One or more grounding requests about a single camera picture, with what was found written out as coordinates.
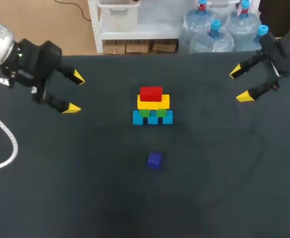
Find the block tower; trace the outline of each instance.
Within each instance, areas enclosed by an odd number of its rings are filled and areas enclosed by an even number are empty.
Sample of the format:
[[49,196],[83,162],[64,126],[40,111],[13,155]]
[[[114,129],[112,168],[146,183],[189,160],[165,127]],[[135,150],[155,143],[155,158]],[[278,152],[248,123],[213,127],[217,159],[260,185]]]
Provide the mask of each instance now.
[[158,125],[159,118],[162,124],[173,123],[173,112],[170,108],[169,94],[163,94],[162,87],[141,87],[137,95],[137,111],[133,113],[133,125],[143,125],[144,118],[148,124]]

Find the cardboard box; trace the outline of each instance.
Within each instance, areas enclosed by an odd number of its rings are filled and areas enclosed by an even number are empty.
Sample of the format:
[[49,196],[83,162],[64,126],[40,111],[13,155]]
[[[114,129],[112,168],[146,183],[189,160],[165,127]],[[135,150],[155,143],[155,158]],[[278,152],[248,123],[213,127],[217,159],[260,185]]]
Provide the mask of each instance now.
[[176,52],[178,41],[172,40],[155,40],[153,50],[165,51],[165,52]]
[[105,54],[124,55],[126,52],[126,40],[109,40],[103,42]]
[[151,50],[151,55],[167,55],[167,54],[174,54],[175,52],[168,52],[168,51],[158,51],[158,50]]
[[126,53],[147,54],[150,49],[150,40],[128,40]]

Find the cable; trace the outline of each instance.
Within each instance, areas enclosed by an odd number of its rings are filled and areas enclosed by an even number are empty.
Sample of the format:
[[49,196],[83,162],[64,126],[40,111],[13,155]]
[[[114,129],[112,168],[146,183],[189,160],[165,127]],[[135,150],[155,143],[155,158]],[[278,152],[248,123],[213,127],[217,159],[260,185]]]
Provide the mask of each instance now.
[[76,4],[76,3],[72,3],[72,2],[62,2],[62,1],[57,1],[57,0],[54,0],[54,1],[57,2],[57,3],[61,3],[61,4],[70,4],[70,5],[75,5],[75,6],[79,7],[80,10],[81,10],[81,13],[82,13],[83,18],[84,18],[85,20],[87,20],[87,21],[91,21],[90,19],[88,19],[88,18],[86,18],[86,17],[84,16],[83,10],[82,10],[82,8],[81,8],[78,4]]
[[[3,84],[5,86],[9,86],[9,81],[6,78],[0,78],[0,84]],[[11,131],[7,128],[7,126],[4,125],[4,123],[1,122],[0,120],[0,128],[7,134],[7,136],[10,138],[11,143],[12,143],[12,154],[11,156],[4,162],[0,163],[0,169],[9,165],[17,156],[18,154],[18,144],[16,141],[15,136],[11,133]]]

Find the white container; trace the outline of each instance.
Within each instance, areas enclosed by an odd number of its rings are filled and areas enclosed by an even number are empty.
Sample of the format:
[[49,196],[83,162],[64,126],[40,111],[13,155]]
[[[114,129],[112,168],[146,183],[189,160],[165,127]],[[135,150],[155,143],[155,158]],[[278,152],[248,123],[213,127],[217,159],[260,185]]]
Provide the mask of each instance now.
[[135,31],[138,22],[140,1],[133,0],[98,0],[101,9],[103,25],[109,32]]

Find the plastic water jug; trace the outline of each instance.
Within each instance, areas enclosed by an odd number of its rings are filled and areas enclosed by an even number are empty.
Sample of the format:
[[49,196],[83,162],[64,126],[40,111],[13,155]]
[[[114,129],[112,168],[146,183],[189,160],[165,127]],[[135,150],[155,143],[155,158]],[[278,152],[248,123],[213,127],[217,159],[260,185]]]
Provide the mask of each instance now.
[[211,25],[214,14],[206,9],[206,5],[207,0],[199,0],[198,10],[191,10],[184,16],[179,35],[179,53],[188,53],[193,35]]
[[232,52],[233,50],[233,37],[221,27],[220,20],[212,21],[209,31],[196,33],[189,47],[189,53]]
[[257,35],[258,26],[261,25],[258,16],[248,12],[249,7],[250,2],[243,0],[240,15],[237,15],[237,11],[232,12],[225,24],[225,27],[233,36],[236,48],[239,48],[239,45],[243,44],[244,41],[254,39]]
[[269,28],[265,25],[260,25],[257,30],[257,35],[252,40],[245,40],[235,47],[235,51],[256,51],[260,50],[262,47],[259,43],[260,37],[266,35]]

